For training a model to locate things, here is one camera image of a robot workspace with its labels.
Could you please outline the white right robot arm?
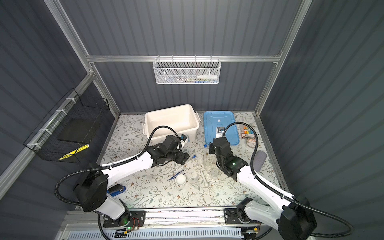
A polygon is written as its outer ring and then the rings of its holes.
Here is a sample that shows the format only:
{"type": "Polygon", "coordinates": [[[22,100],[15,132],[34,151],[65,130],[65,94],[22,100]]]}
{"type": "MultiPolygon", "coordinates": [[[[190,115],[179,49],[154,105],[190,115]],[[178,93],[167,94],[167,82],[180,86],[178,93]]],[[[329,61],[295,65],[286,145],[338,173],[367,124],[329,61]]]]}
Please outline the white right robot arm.
{"type": "Polygon", "coordinates": [[[210,144],[210,154],[217,159],[218,168],[227,176],[261,197],[268,206],[247,198],[238,205],[238,216],[242,222],[262,222],[277,230],[285,240],[306,240],[317,227],[314,214],[284,197],[294,195],[276,187],[258,173],[253,165],[234,155],[226,138],[216,138],[210,144]]]}

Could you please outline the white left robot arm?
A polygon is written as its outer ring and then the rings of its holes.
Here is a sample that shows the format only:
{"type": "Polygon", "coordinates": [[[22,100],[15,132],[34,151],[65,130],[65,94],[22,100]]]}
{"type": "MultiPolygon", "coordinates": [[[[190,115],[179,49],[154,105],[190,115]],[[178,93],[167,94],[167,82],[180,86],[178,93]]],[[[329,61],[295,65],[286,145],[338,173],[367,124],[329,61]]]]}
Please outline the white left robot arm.
{"type": "Polygon", "coordinates": [[[120,226],[130,223],[132,218],[130,210],[123,201],[113,197],[108,190],[116,187],[128,176],[142,170],[161,167],[169,162],[184,165],[190,157],[181,150],[186,142],[188,137],[184,134],[179,138],[173,135],[166,136],[162,143],[147,146],[141,156],[134,156],[133,160],[126,164],[119,161],[118,167],[106,165],[105,170],[80,174],[74,193],[83,211],[106,215],[120,226]]]}

